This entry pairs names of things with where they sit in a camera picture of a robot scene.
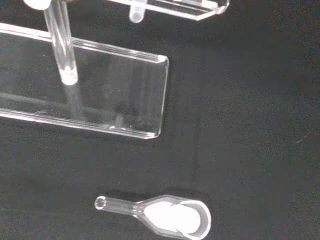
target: transparent plastic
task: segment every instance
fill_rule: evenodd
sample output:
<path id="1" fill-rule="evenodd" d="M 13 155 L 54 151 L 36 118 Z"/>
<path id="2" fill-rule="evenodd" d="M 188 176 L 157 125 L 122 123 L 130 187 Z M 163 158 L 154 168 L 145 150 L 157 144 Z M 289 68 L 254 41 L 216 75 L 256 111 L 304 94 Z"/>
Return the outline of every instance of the transparent plastic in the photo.
<path id="1" fill-rule="evenodd" d="M 78 38 L 72 43 L 78 82 L 67 85 L 48 32 L 0 23 L 0 116 L 157 137 L 168 58 Z"/>
<path id="2" fill-rule="evenodd" d="M 205 238 L 211 227 L 207 206 L 198 200 L 162 195 L 140 202 L 99 196 L 97 210 L 131 215 L 156 234 L 185 240 Z"/>
<path id="3" fill-rule="evenodd" d="M 230 0 L 111 0 L 116 3 L 130 5 L 132 8 L 139 8 L 137 11 L 137 19 L 143 18 L 144 9 L 155 12 L 173 15 L 185 19 L 199 21 L 216 14 L 224 13 Z"/>
<path id="4" fill-rule="evenodd" d="M 61 81 L 66 85 L 73 85 L 78 81 L 78 71 L 66 2 L 52 0 L 49 7 L 44 10 L 44 17 Z"/>

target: black fabric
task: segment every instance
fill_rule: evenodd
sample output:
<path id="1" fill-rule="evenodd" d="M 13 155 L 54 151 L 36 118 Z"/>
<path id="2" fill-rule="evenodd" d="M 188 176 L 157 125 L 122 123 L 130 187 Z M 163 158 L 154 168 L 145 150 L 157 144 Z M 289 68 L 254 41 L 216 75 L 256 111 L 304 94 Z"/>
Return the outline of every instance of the black fabric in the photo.
<path id="1" fill-rule="evenodd" d="M 0 118 L 0 239 L 168 239 L 97 212 L 101 194 L 202 200 L 208 240 L 318 239 L 316 4 L 231 1 L 200 22 L 147 11 L 135 25 L 128 14 L 116 3 L 69 4 L 73 36 L 169 57 L 160 137 Z M 22 1 L 3 0 L 0 20 L 46 30 Z"/>

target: acrylic plate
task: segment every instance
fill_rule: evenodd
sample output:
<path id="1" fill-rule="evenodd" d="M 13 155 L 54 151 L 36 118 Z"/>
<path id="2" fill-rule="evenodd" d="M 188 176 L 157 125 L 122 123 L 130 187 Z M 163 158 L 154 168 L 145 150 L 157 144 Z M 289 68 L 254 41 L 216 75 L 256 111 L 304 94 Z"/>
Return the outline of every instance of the acrylic plate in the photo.
<path id="1" fill-rule="evenodd" d="M 159 136 L 166 56 L 72 38 L 79 80 L 64 85 L 48 32 L 0 23 L 0 116 L 118 134 Z"/>

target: clear acrylic block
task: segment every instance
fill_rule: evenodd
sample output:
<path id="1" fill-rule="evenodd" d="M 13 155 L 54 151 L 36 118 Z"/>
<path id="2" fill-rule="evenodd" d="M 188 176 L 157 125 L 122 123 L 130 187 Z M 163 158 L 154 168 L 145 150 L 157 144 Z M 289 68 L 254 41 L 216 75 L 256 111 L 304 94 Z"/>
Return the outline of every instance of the clear acrylic block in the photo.
<path id="1" fill-rule="evenodd" d="M 216 14 L 224 13 L 230 0 L 111 0 L 139 9 L 173 15 L 191 20 L 202 20 Z"/>
<path id="2" fill-rule="evenodd" d="M 156 138 L 168 58 L 78 38 L 72 42 L 78 82 L 66 85 L 48 32 L 0 23 L 0 116 Z"/>

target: glass handle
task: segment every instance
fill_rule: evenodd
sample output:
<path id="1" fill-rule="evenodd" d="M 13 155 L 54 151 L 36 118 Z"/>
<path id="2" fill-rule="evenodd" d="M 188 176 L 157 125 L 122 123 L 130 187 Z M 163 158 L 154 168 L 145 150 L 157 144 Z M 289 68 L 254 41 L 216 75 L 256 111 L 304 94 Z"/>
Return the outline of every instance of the glass handle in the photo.
<path id="1" fill-rule="evenodd" d="M 133 215 L 136 203 L 111 197 L 99 196 L 96 198 L 94 206 L 97 210 L 113 212 L 117 214 Z"/>

